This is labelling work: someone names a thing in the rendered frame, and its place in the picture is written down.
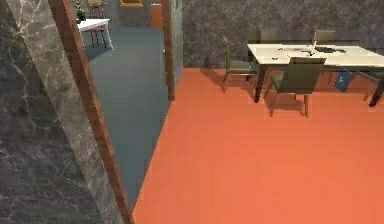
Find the olive green dining chair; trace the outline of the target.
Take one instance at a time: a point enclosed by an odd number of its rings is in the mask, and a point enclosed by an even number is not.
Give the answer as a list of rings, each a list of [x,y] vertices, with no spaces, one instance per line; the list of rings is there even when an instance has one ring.
[[[330,44],[335,41],[335,32],[332,30],[316,30],[313,41],[317,44]]]
[[[259,74],[258,66],[252,61],[234,60],[230,57],[230,45],[226,36],[222,37],[225,56],[225,76],[223,79],[223,92],[227,91],[232,75],[245,75],[247,81]]]
[[[264,29],[260,31],[260,43],[272,44],[277,42],[277,31],[271,29]]]
[[[274,115],[278,96],[292,94],[294,97],[304,96],[304,113],[306,117],[309,117],[309,98],[325,62],[326,58],[291,57],[283,75],[271,75],[269,87],[264,94],[267,96],[272,87],[276,90],[270,108],[270,116]]]

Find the orange wooden cabinet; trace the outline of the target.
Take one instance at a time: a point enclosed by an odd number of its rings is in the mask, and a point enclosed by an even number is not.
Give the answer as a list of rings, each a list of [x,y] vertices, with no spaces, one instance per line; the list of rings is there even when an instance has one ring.
[[[160,3],[151,4],[151,18],[152,18],[152,28],[155,30],[162,30],[163,16],[162,16],[162,5]]]

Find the small white table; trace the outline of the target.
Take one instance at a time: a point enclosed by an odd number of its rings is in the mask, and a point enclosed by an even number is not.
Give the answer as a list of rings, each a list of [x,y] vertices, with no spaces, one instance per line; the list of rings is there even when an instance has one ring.
[[[80,32],[89,31],[91,29],[103,26],[105,28],[106,37],[109,43],[109,47],[114,49],[109,32],[109,19],[86,19],[81,21],[77,27]]]

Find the black flat dish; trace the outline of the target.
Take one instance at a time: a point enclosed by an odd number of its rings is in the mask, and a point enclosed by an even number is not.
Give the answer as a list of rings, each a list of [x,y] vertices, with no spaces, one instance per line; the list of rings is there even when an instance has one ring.
[[[330,48],[330,47],[319,47],[319,46],[316,46],[315,50],[318,51],[318,52],[322,52],[322,53],[335,53],[335,52],[347,53],[346,50],[335,49],[335,48]]]

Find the green house plant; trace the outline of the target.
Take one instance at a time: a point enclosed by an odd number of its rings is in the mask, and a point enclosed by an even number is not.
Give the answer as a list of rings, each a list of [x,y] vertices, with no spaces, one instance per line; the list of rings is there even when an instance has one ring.
[[[77,19],[80,21],[85,21],[86,20],[85,12],[82,9],[80,0],[74,0],[74,7],[76,8]]]

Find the blue bin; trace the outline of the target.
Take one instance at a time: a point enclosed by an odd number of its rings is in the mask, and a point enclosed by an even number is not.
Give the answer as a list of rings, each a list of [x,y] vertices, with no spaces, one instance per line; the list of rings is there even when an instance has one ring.
[[[346,92],[348,89],[348,86],[352,80],[352,73],[350,71],[342,71],[339,72],[336,81],[334,83],[334,87],[341,92]]]

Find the white dining table dark legs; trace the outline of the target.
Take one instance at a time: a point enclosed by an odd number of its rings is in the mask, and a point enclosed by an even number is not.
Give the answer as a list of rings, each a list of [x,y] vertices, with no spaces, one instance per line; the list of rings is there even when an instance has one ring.
[[[254,102],[258,103],[266,70],[270,67],[283,67],[289,64],[291,57],[326,58],[325,68],[331,70],[358,70],[384,72],[384,56],[360,46],[335,46],[330,48],[343,49],[347,53],[322,53],[311,45],[284,44],[248,44],[250,58],[259,66],[259,77],[255,87]]]

